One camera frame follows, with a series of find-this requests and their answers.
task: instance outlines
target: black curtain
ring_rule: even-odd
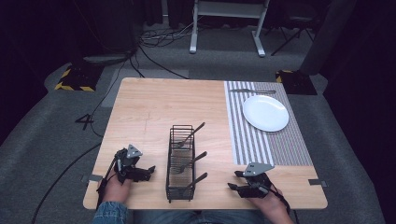
[[[349,144],[375,185],[385,220],[396,220],[396,7],[358,1],[321,69],[324,92]]]

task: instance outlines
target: person's hand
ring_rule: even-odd
[[[247,200],[260,208],[262,213],[274,224],[293,223],[286,211],[286,205],[273,192],[270,191],[264,198],[247,198]]]
[[[132,180],[125,179],[124,183],[121,184],[121,182],[117,179],[116,172],[113,169],[111,169],[108,177],[111,178],[107,182],[103,202],[125,203],[125,201],[128,199]]]

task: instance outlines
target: black metal rack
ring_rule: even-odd
[[[191,200],[194,196],[195,185],[189,184],[195,180],[195,165],[188,165],[182,173],[174,172],[182,164],[195,158],[194,134],[187,139],[183,147],[179,142],[185,140],[191,133],[191,125],[174,125],[169,135],[168,166],[166,174],[166,196],[169,203],[172,200]]]

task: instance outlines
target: gray floor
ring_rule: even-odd
[[[274,30],[261,36],[267,56],[258,57],[250,31],[204,30],[197,53],[189,54],[190,38],[163,48],[143,48],[152,60],[172,70],[188,71],[191,79],[275,81],[275,71],[298,69],[311,44],[303,34],[276,56],[269,54],[283,41]],[[139,50],[139,68],[160,69]],[[75,120],[91,114],[101,103],[121,64],[106,67],[97,91],[56,91],[68,64],[46,80],[49,93],[21,120],[0,148],[0,223],[27,223],[51,184],[78,156],[101,142],[91,128]],[[126,63],[122,69],[132,70]],[[298,210],[300,223],[384,223],[373,184],[344,137],[322,96],[326,79],[312,77],[317,96],[289,95],[293,112],[320,179],[329,187],[329,206],[323,210]],[[98,106],[93,128],[103,134],[111,107]],[[92,171],[98,148],[76,162],[44,201],[36,223],[89,223],[94,211],[82,206],[86,186],[82,175]]]

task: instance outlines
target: gray striped mat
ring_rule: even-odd
[[[261,131],[245,120],[242,107],[256,93],[230,92],[232,89],[275,90],[267,94],[282,103],[289,112],[289,123],[278,132]],[[281,83],[224,81],[230,133],[233,145],[233,162],[248,164],[251,161],[272,165],[312,165],[303,136],[291,110],[288,96]]]

